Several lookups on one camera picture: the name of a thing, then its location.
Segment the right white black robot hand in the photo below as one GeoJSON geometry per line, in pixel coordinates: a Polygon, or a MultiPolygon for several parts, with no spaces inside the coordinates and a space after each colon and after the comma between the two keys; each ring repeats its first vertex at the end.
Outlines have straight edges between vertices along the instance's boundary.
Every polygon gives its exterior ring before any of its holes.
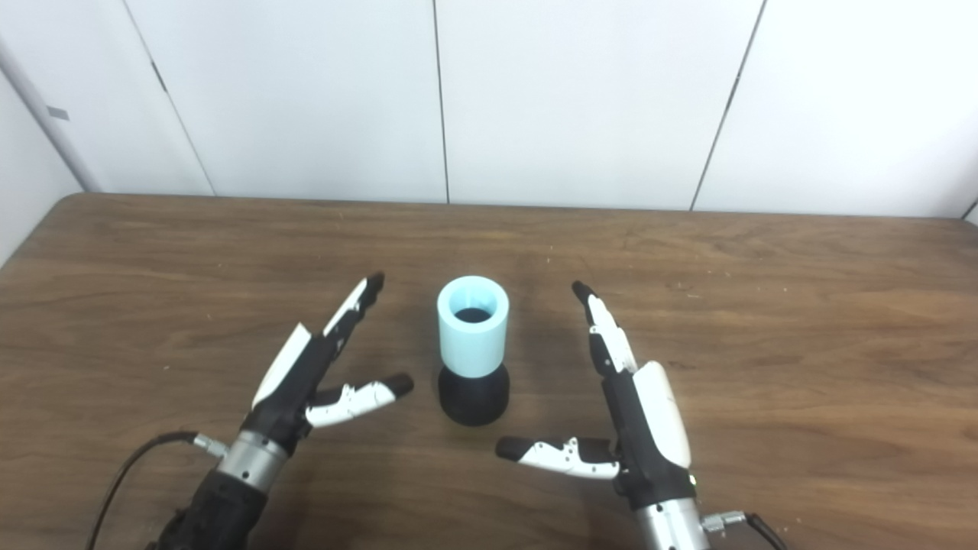
{"type": "Polygon", "coordinates": [[[638,362],[624,328],[590,286],[575,281],[572,292],[584,306],[591,362],[616,441],[504,436],[496,456],[563,476],[611,481],[634,510],[694,499],[688,435],[665,368],[654,360],[638,362]]]}

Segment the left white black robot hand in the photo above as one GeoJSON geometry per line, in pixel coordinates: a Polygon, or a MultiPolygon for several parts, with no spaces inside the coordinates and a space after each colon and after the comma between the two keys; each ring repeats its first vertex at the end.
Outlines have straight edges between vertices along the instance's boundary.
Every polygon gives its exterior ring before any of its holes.
{"type": "Polygon", "coordinates": [[[382,272],[360,279],[321,330],[296,325],[259,383],[242,431],[253,432],[293,455],[298,442],[312,429],[349,422],[411,393],[413,378],[406,373],[320,389],[357,324],[377,302],[384,281],[382,272]]]}

